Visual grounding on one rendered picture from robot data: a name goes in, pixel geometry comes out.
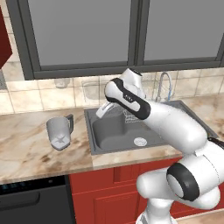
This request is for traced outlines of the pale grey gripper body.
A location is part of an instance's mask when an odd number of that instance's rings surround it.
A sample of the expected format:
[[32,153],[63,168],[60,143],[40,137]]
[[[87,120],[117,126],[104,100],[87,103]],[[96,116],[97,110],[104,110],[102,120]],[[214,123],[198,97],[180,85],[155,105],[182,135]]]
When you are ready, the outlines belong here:
[[103,105],[101,105],[98,108],[95,114],[98,118],[102,118],[113,107],[114,107],[114,104],[112,102],[105,102]]

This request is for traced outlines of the dark grey sink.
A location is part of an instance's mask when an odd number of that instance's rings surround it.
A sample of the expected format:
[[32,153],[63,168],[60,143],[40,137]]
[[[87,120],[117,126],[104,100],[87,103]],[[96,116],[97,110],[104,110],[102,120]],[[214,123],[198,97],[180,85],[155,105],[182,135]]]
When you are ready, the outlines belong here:
[[217,137],[182,101],[150,103],[150,116],[139,122],[126,123],[120,106],[112,108],[102,118],[97,108],[84,111],[89,145],[93,155],[128,151],[137,148],[170,145],[178,151],[192,154]]

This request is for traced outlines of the silver curved sink faucet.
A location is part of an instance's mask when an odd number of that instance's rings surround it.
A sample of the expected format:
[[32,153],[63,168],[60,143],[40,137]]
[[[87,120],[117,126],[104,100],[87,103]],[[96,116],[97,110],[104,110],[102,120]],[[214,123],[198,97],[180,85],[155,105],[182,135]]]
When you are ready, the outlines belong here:
[[172,97],[172,77],[167,72],[162,72],[160,75],[159,83],[158,83],[156,102],[161,101],[161,90],[162,90],[162,85],[163,85],[163,79],[165,76],[168,77],[168,81],[169,81],[169,91],[168,91],[166,101],[169,102]]

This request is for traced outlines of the red drawer front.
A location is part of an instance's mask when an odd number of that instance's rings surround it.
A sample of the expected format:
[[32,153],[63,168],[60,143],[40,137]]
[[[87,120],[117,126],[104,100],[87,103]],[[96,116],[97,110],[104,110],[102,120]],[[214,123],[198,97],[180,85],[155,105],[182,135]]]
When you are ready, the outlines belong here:
[[137,179],[139,169],[139,164],[131,164],[70,174],[69,180],[71,191],[72,193],[84,193],[132,184]]

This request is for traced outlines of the grey framed window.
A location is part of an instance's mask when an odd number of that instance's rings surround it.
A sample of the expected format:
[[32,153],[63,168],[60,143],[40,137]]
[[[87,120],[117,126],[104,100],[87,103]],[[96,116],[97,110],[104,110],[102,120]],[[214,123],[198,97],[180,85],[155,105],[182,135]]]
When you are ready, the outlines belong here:
[[5,0],[26,80],[224,67],[224,0]]

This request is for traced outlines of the black dishwasher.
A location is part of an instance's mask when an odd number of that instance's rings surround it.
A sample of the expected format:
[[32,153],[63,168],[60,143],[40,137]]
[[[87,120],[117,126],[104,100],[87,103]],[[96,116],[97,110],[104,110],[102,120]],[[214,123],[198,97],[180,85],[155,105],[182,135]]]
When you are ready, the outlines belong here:
[[1,184],[0,224],[76,224],[68,176]]

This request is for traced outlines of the pale wall socket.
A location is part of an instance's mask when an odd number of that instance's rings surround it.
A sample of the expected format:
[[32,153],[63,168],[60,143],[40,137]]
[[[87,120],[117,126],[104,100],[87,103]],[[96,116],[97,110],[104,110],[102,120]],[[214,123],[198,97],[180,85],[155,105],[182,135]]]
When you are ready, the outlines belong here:
[[56,88],[67,88],[69,83],[70,83],[69,78],[60,78],[60,79],[54,80],[54,84]]

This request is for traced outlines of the red wall cupboard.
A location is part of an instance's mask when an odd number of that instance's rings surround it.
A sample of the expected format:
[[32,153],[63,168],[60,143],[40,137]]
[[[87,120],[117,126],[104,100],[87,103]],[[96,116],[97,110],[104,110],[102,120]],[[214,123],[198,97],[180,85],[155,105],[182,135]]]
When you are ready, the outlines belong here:
[[12,55],[11,43],[4,22],[4,15],[0,7],[0,69]]

